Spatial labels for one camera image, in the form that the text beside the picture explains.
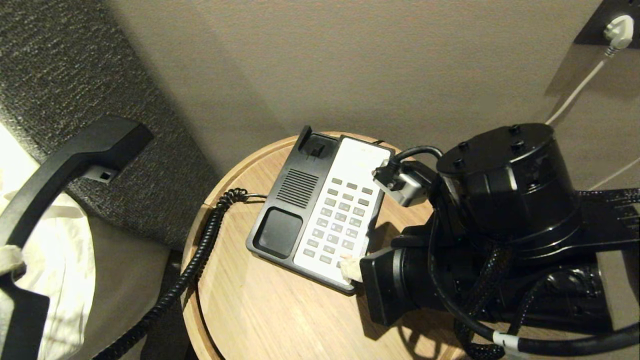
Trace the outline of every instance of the wall outlet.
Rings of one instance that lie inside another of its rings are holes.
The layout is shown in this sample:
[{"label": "wall outlet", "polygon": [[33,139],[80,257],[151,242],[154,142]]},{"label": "wall outlet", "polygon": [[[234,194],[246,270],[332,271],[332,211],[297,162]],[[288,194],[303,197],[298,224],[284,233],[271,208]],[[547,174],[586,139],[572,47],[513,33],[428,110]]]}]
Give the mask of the wall outlet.
[{"label": "wall outlet", "polygon": [[630,48],[640,49],[640,0],[603,0],[573,41],[583,45],[609,45],[604,38],[608,23],[620,15],[634,18],[634,38]]}]

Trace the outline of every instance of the round wooden table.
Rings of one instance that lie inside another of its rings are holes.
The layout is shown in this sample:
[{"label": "round wooden table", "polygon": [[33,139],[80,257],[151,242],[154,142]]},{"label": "round wooden table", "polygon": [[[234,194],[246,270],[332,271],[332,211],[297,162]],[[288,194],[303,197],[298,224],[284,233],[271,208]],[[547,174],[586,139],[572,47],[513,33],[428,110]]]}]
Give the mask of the round wooden table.
[{"label": "round wooden table", "polygon": [[[191,259],[218,197],[237,187],[269,193],[296,139],[286,138],[253,153],[218,183],[193,223],[183,266]],[[253,202],[231,207],[197,290],[188,290],[182,299],[187,331],[199,359],[219,359],[220,354],[228,360],[464,356],[451,330],[451,315],[412,311],[395,326],[384,327],[371,322],[364,294],[345,296],[254,256],[244,242],[261,206]],[[388,243],[405,226],[423,224],[431,212],[428,202],[402,208],[385,196],[371,241],[376,237]]]}]

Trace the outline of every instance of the braided cable sleeve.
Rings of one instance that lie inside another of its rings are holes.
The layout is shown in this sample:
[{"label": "braided cable sleeve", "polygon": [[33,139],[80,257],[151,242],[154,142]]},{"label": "braided cable sleeve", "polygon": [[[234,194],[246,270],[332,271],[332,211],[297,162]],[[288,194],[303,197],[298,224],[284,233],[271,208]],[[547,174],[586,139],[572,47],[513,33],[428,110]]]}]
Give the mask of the braided cable sleeve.
[{"label": "braided cable sleeve", "polygon": [[136,325],[131,327],[110,346],[98,353],[94,357],[94,360],[120,359],[137,344],[137,342],[147,335],[151,326],[169,310],[169,307],[180,297],[184,290],[186,290],[189,283],[193,280],[197,282],[197,280],[200,279],[204,265],[207,263],[213,245],[218,237],[220,225],[225,213],[231,205],[236,202],[244,202],[247,198],[247,191],[245,189],[235,188],[225,192],[220,199],[218,199],[202,232],[198,248],[175,285],[156,302],[151,310],[149,310]]},{"label": "braided cable sleeve", "polygon": [[[476,283],[463,303],[464,310],[475,317],[484,309],[511,268],[513,252],[497,244],[492,245],[490,255],[484,263]],[[474,332],[455,319],[454,332],[463,349],[474,360],[497,360],[504,356],[504,349],[495,344],[473,343]]]}]

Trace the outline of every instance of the white cloth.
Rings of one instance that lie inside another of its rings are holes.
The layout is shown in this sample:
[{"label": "white cloth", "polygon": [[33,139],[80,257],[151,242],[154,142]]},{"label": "white cloth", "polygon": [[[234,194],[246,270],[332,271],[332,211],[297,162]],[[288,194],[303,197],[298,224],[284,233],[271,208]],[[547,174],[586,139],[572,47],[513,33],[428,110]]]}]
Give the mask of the white cloth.
[{"label": "white cloth", "polygon": [[[0,126],[0,213],[37,168]],[[58,196],[22,255],[27,272],[16,285],[50,298],[38,360],[66,359],[84,342],[95,288],[93,240],[84,211],[68,195]],[[3,295],[0,291],[0,354],[13,310]]]}]

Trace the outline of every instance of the textured fabric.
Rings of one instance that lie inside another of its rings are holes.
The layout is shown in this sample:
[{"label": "textured fabric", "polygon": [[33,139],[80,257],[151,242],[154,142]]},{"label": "textured fabric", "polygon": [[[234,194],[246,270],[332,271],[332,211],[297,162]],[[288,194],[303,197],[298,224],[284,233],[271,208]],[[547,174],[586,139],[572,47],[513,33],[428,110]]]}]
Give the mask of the textured fabric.
[{"label": "textured fabric", "polygon": [[182,250],[216,175],[97,1],[0,3],[0,120],[39,162],[103,113],[155,140],[111,184],[78,179],[87,212]]}]

